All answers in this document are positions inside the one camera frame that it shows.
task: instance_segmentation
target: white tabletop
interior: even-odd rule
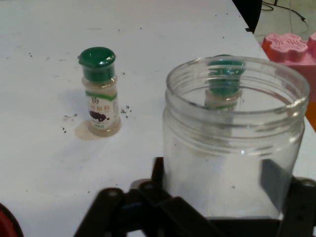
[[[163,155],[167,73],[223,53],[265,58],[246,27],[231,0],[0,1],[0,202],[25,236],[71,236],[100,189],[149,177]],[[130,107],[110,138],[84,123],[77,56],[92,46],[116,53]],[[315,141],[306,121],[296,175],[316,179]]]

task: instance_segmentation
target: green cap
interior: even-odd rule
[[[82,65],[84,77],[92,82],[104,82],[115,75],[115,54],[104,47],[93,47],[83,51],[78,59]]]
[[[230,56],[227,54],[217,55],[215,57],[219,56]],[[208,66],[218,66],[218,65],[233,65],[233,66],[244,66],[244,62],[242,61],[235,61],[235,60],[217,60],[209,62]],[[236,68],[229,68],[229,67],[223,67],[223,68],[216,68],[216,69],[210,69],[211,72],[209,73],[210,76],[219,76],[219,75],[228,75],[228,76],[240,76],[243,74],[244,69],[236,69]],[[210,91],[212,91],[213,94],[216,95],[233,95],[239,90],[239,78],[234,79],[211,79],[209,80],[210,85]]]

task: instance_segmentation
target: pink object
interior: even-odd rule
[[[316,102],[316,33],[308,41],[294,34],[269,34],[262,48],[271,61],[285,64],[302,74],[311,87],[310,102]]]

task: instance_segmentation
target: spice jar label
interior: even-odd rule
[[[90,123],[98,129],[107,129],[119,116],[118,94],[113,96],[86,91]]]

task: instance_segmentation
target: black cable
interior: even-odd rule
[[[268,3],[268,2],[265,2],[265,1],[262,1],[262,3],[264,3],[264,5],[276,6],[276,7],[280,7],[280,8],[286,9],[286,10],[291,10],[296,15],[298,15],[301,18],[302,21],[306,22],[306,18],[304,16],[302,16],[300,13],[298,13],[297,11],[293,10],[293,9],[290,9],[288,7],[285,7],[285,6],[274,5],[272,3]]]
[[[270,5],[266,5],[263,3],[262,6],[267,6],[269,8],[269,9],[261,9],[262,11],[273,11],[274,10],[274,8],[271,7]]]

